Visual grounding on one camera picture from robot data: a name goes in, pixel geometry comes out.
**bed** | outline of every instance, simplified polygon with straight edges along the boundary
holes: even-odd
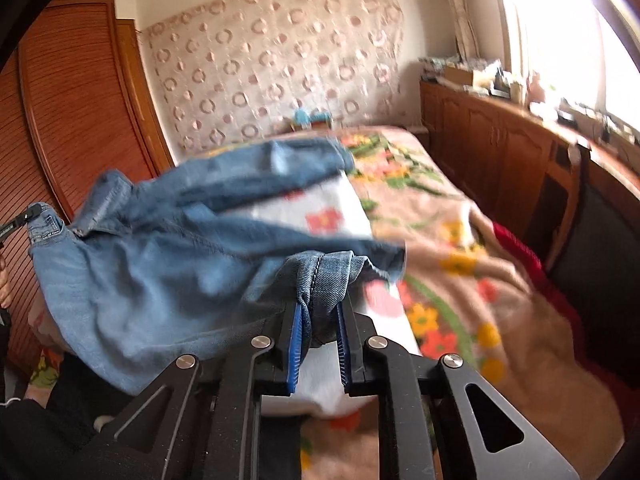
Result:
[[[576,362],[566,302],[552,293],[540,262],[456,189],[407,131],[361,127],[295,135],[327,134],[356,160],[348,178],[372,235],[407,248],[398,295],[383,286],[366,292],[373,310],[389,323],[406,317],[423,355],[460,354],[581,478],[597,478],[623,442],[622,419],[601,378]],[[340,222],[327,211],[308,227],[330,233]],[[52,320],[34,308],[34,331],[59,349]],[[46,404],[59,362],[54,350],[43,352],[27,397]],[[305,480],[377,478],[375,403],[341,418],[310,418],[302,431],[301,464]]]

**floral bedspread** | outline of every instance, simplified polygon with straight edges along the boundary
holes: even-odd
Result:
[[[622,423],[609,390],[575,362],[569,323],[414,136],[376,127],[340,140],[356,160],[349,177],[373,235],[407,247],[398,289],[422,354],[460,354],[581,478],[597,478],[622,442]],[[303,479],[378,478],[377,431],[375,404],[308,421]]]

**black metal bracket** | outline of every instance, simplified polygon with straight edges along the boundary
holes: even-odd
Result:
[[[40,204],[30,205],[27,209],[21,212],[15,218],[9,220],[6,224],[0,226],[0,249],[4,247],[4,242],[9,236],[17,231],[23,225],[42,213],[42,206]]]
[[[377,335],[372,320],[348,302],[338,309],[345,391],[380,400],[382,480],[435,480],[429,421],[446,480],[578,479],[460,356],[411,355]],[[90,446],[125,447],[161,480],[257,479],[260,397],[289,394],[285,354],[294,318],[285,312],[268,320],[262,335],[222,360],[181,356]]]

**jeans waistband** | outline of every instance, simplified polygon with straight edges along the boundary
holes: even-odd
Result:
[[[31,245],[59,235],[65,228],[65,223],[49,204],[40,202],[40,205],[42,213],[29,220],[27,227]]]

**screw head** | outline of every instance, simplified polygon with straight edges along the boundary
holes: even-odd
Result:
[[[386,345],[388,345],[388,341],[381,335],[371,336],[367,340],[367,343],[369,343],[369,346],[371,348],[377,348],[377,349],[386,348]]]
[[[254,348],[267,348],[271,344],[271,339],[265,335],[257,335],[251,339],[251,346]]]
[[[462,366],[462,357],[458,354],[444,354],[442,356],[442,362],[449,368],[460,368]]]
[[[193,368],[196,364],[196,358],[191,354],[184,354],[178,357],[175,360],[175,365],[180,368],[180,370],[187,370],[188,368]]]

